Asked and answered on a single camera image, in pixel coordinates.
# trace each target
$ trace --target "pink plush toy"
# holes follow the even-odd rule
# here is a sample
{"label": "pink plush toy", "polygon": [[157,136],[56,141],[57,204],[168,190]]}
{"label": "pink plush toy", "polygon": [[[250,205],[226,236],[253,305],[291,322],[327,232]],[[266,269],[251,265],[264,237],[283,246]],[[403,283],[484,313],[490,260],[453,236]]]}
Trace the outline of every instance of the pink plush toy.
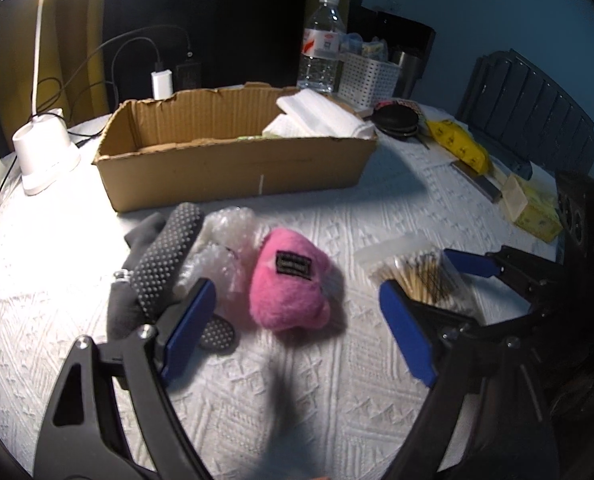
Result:
{"label": "pink plush toy", "polygon": [[250,315],[278,332],[296,326],[322,328],[330,305],[321,280],[330,259],[307,238],[290,229],[273,229],[264,239],[250,283]]}

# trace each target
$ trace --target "gray chair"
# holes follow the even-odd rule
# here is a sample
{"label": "gray chair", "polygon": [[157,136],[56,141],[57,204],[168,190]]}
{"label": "gray chair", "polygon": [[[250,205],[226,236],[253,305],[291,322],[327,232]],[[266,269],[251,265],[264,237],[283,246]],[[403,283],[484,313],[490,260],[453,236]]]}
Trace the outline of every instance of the gray chair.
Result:
{"label": "gray chair", "polygon": [[480,58],[457,113],[491,155],[524,178],[545,170],[587,174],[594,123],[548,75],[517,52]]}

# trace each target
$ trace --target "dotted gray fabric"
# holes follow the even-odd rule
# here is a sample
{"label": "dotted gray fabric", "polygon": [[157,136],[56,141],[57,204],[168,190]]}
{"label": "dotted gray fabric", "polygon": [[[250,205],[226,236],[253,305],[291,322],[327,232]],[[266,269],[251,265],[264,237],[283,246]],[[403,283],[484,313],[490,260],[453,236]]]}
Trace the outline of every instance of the dotted gray fabric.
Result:
{"label": "dotted gray fabric", "polygon": [[155,323],[173,303],[173,286],[202,225],[197,205],[179,204],[133,270],[131,286],[148,322]]}
{"label": "dotted gray fabric", "polygon": [[213,314],[203,329],[199,348],[211,353],[227,354],[234,352],[236,347],[237,335],[232,324],[223,317]]}

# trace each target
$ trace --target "white tablecloth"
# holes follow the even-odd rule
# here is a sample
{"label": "white tablecloth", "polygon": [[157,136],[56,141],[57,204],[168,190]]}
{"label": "white tablecloth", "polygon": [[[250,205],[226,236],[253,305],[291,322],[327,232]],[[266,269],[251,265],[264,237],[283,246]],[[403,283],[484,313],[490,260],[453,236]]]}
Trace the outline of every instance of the white tablecloth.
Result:
{"label": "white tablecloth", "polygon": [[[103,121],[81,129],[95,132]],[[375,288],[353,263],[358,248],[421,230],[441,247],[482,253],[508,244],[554,259],[553,247],[510,225],[440,148],[379,140],[352,189],[205,205],[249,206],[301,232],[343,275],[334,330],[300,342],[245,335],[233,355],[195,364],[189,383],[170,393],[215,478],[377,478],[407,436],[427,390],[410,376]],[[105,340],[112,273],[128,254],[123,236],[149,214],[114,213],[90,164],[96,146],[89,142],[82,163],[34,197],[14,169],[0,207],[0,437],[28,470],[63,359],[82,333]],[[525,312],[501,283],[475,285],[488,322]],[[149,465],[122,391],[119,407],[135,460]]]}

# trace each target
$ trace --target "black label on pink plush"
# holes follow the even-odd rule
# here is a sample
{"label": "black label on pink plush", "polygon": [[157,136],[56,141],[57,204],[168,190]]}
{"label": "black label on pink plush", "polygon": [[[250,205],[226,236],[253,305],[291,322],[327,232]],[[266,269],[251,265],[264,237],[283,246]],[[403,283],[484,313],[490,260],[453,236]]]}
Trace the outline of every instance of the black label on pink plush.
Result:
{"label": "black label on pink plush", "polygon": [[275,259],[277,274],[288,274],[305,280],[311,280],[312,260],[301,254],[290,253],[289,251],[277,251]]}

